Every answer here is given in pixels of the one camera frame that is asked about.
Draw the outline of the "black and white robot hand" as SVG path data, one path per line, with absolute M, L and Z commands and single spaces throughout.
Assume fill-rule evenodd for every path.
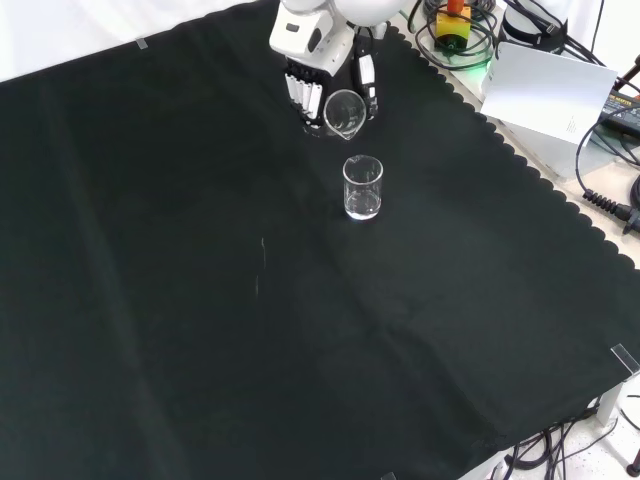
M 269 38 L 282 55 L 289 104 L 308 133 L 350 140 L 378 113 L 374 31 L 330 1 L 281 2 Z

